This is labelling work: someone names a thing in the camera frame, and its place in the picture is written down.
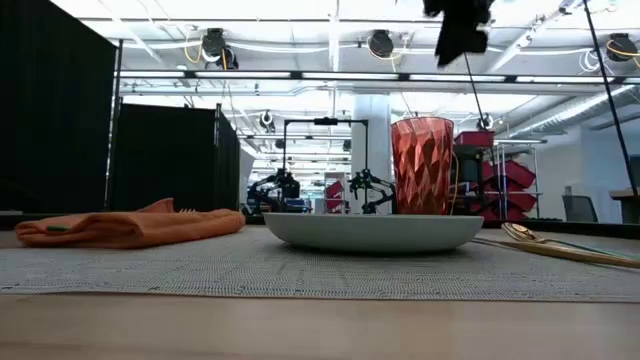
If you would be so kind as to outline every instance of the gray placemat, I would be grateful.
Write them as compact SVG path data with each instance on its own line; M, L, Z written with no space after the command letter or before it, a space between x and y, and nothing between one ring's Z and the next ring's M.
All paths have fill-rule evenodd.
M640 271L497 246L402 257L291 248L266 228L136 251L0 250L0 293L640 302Z

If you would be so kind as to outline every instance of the orange napkin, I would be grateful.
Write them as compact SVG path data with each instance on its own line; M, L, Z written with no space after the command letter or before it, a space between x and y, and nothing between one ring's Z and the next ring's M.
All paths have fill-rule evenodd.
M27 246L137 249L232 234L244 222L241 213L231 210L176 213L173 199L164 199L136 212L26 221L16 233Z

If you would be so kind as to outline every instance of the white plate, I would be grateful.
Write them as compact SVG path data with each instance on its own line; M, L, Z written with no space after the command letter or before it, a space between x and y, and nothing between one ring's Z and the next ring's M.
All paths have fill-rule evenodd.
M265 213L269 230L282 241L339 251L409 253L443 251L470 241L479 216L329 215Z

